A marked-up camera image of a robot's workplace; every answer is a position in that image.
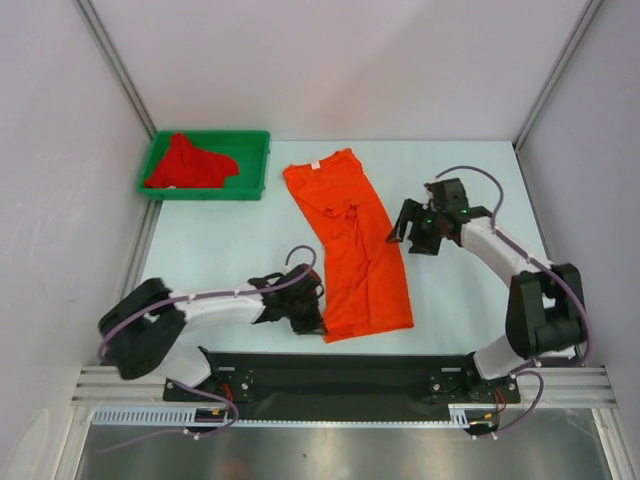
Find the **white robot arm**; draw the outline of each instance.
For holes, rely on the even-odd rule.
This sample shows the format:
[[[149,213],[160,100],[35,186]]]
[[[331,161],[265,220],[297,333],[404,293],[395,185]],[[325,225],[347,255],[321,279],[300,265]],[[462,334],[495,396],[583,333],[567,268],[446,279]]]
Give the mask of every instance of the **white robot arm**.
[[[410,253],[437,255],[443,238],[453,240],[485,262],[509,288],[505,334],[473,354],[473,368],[480,379],[506,376],[543,353],[561,351],[586,340],[579,310],[582,285],[573,265],[531,258],[495,225],[491,212],[484,207],[469,207],[459,179],[436,181],[426,187],[428,202],[405,200],[387,241],[402,241],[411,222]],[[568,286],[579,301],[571,301],[566,289],[550,274]],[[554,305],[545,308],[543,297],[554,299]]]
[[[249,279],[233,290],[203,294],[182,295],[159,278],[149,279],[98,323],[100,355],[116,364],[125,380],[154,374],[193,387],[211,376],[212,365],[205,350],[184,341],[188,333],[283,317],[296,334],[322,333],[318,300],[324,289],[314,262],[287,274]]]

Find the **orange shirt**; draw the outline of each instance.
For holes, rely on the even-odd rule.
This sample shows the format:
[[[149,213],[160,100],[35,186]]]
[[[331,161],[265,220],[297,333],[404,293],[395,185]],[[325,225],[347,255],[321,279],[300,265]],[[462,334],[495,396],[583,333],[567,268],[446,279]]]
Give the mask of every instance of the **orange shirt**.
[[[283,175],[325,248],[326,341],[413,327],[400,248],[385,243],[391,221],[351,149]]]

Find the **green tray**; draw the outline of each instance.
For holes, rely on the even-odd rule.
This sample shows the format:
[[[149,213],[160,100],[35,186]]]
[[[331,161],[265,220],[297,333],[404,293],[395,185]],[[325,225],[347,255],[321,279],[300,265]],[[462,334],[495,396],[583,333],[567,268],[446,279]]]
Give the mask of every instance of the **green tray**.
[[[240,174],[228,177],[224,188],[146,188],[151,176],[169,149],[171,135],[184,133],[191,143],[210,152],[229,155],[238,163]],[[243,130],[164,130],[156,133],[140,176],[138,191],[153,200],[260,200],[269,156],[269,132]]]

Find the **red garment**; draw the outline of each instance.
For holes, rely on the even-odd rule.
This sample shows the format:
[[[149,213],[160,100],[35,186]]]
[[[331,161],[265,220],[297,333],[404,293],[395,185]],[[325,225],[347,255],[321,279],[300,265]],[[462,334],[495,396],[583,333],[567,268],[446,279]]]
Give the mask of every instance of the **red garment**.
[[[238,173],[238,164],[230,156],[196,148],[184,133],[175,133],[169,150],[144,186],[222,188],[227,177]]]
[[[391,220],[350,149],[284,171],[289,192],[325,248],[325,340],[413,327]]]

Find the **gray wall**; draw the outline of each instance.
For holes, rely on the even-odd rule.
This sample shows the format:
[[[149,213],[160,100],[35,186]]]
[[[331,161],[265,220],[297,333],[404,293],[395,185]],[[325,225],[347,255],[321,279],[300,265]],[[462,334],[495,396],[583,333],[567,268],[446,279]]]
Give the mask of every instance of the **gray wall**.
[[[628,432],[640,447],[640,2],[605,4],[522,165],[555,260],[582,270]]]
[[[158,128],[511,140],[586,0],[94,3]]]
[[[69,0],[0,17],[0,470],[25,453],[45,479],[96,321],[116,300],[144,202],[148,139]],[[5,470],[0,478],[15,476]]]

